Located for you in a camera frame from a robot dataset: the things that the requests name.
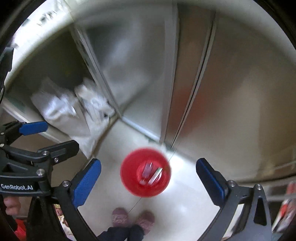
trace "red bucket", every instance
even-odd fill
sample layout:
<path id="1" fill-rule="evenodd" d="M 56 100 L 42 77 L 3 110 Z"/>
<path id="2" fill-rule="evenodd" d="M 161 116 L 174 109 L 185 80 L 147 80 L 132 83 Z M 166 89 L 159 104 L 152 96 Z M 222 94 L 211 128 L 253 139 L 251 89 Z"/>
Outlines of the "red bucket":
<path id="1" fill-rule="evenodd" d="M 155 171 L 160 167 L 162 172 L 150 185 L 140 184 L 142 173 L 147 164 L 152 163 L 152 170 L 149 180 Z M 170 182 L 170 166 L 167 159 L 158 151 L 143 148 L 131 152 L 122 162 L 120 177 L 123 185 L 133 195 L 139 197 L 153 197 L 160 194 Z"/>

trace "person's leg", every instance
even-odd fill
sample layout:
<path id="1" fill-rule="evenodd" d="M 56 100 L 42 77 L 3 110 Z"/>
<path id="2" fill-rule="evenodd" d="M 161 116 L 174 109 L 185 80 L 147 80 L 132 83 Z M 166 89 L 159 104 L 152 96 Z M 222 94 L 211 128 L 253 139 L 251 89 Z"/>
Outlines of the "person's leg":
<path id="1" fill-rule="evenodd" d="M 154 225 L 155 217 L 151 212 L 144 211 L 131 227 L 128 241 L 142 241 L 144 235 L 147 235 Z"/>
<path id="2" fill-rule="evenodd" d="M 124 241 L 128 237 L 128 213 L 123 208 L 118 207 L 112 212 L 112 223 L 113 227 L 97 237 L 99 241 Z"/>

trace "white tile floor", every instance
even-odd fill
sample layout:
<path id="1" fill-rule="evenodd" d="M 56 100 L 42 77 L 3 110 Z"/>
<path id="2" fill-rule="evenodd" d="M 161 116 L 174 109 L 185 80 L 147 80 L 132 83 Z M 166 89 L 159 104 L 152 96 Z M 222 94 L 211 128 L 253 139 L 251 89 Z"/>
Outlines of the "white tile floor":
<path id="1" fill-rule="evenodd" d="M 129 193 L 120 179 L 120 165 L 133 150 L 154 147 L 170 160 L 172 176 L 168 187 L 153 198 L 139 198 Z M 129 212 L 131 222 L 143 210 L 156 217 L 153 230 L 145 241 L 196 241 L 215 217 L 218 207 L 213 205 L 195 172 L 195 162 L 164 146 L 149 143 L 148 138 L 117 121 L 104 138 L 97 154 L 102 163 L 102 173 L 86 203 L 79 211 L 96 235 L 111 224 L 111 213 L 116 207 Z"/>

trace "shoe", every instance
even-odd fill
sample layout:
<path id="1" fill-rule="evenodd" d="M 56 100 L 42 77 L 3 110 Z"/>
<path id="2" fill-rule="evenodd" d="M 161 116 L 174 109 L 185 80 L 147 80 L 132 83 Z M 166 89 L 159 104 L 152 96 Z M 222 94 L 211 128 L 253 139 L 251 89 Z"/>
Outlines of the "shoe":
<path id="1" fill-rule="evenodd" d="M 154 215 L 149 211 L 144 211 L 136 221 L 136 224 L 143 229 L 144 235 L 147 235 L 150 232 L 152 226 L 154 225 L 154 222 Z"/>
<path id="2" fill-rule="evenodd" d="M 125 209 L 118 207 L 112 212 L 113 227 L 128 227 L 128 213 Z"/>

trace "dark pants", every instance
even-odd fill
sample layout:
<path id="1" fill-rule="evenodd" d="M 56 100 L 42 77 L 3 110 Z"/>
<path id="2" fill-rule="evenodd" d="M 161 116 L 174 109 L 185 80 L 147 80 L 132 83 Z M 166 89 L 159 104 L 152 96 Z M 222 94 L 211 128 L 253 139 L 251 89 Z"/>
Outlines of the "dark pants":
<path id="1" fill-rule="evenodd" d="M 133 225 L 131 228 L 108 228 L 108 231 L 102 232 L 98 239 L 99 241 L 142 241 L 144 231 L 139 225 Z"/>

